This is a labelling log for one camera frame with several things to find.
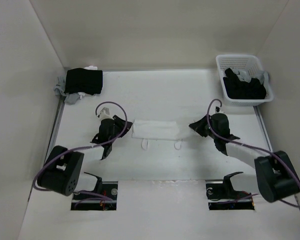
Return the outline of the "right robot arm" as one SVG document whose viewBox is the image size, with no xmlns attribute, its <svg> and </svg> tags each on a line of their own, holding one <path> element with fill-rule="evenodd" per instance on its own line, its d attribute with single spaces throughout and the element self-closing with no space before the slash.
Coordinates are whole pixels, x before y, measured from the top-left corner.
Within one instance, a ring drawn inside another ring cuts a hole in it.
<svg viewBox="0 0 300 240">
<path fill-rule="evenodd" d="M 254 168 L 258 191 L 267 202 L 283 201 L 300 193 L 300 180 L 289 156 L 284 151 L 271 152 L 243 143 L 231 134 L 229 120 L 224 113 L 207 114 L 189 127 L 204 138 L 212 138 L 222 154 Z"/>
</svg>

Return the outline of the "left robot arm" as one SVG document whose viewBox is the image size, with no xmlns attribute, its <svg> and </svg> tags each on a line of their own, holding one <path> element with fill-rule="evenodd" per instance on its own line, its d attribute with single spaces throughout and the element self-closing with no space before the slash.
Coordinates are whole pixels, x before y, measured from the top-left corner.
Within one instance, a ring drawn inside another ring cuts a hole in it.
<svg viewBox="0 0 300 240">
<path fill-rule="evenodd" d="M 74 192 L 84 191 L 90 199 L 98 199 L 102 195 L 102 186 L 98 184 L 98 178 L 92 176 L 93 182 L 79 184 L 81 168 L 85 154 L 83 151 L 94 148 L 102 148 L 101 160 L 105 160 L 113 150 L 116 139 L 124 137 L 133 123 L 126 118 L 117 115 L 110 116 L 108 113 L 99 113 L 100 120 L 98 133 L 92 138 L 90 146 L 68 149 L 56 145 L 50 152 L 43 168 L 34 179 L 33 187 L 38 191 L 55 192 L 69 196 Z"/>
</svg>

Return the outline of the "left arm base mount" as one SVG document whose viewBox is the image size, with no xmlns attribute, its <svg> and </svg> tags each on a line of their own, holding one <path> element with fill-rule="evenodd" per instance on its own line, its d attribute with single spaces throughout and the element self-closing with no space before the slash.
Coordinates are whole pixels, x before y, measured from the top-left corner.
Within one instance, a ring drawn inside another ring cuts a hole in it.
<svg viewBox="0 0 300 240">
<path fill-rule="evenodd" d="M 92 173 L 81 173 L 71 200 L 72 211 L 115 211 L 119 183 L 103 181 Z"/>
</svg>

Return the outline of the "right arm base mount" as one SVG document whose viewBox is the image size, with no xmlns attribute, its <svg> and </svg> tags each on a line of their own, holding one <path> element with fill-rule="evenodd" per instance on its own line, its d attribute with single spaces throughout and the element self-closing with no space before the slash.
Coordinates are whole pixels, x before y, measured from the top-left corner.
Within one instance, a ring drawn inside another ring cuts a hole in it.
<svg viewBox="0 0 300 240">
<path fill-rule="evenodd" d="M 207 180 L 206 197 L 210 211 L 255 210 L 253 194 L 235 190 L 231 178 L 243 174 L 242 171 L 227 174 L 222 180 Z"/>
</svg>

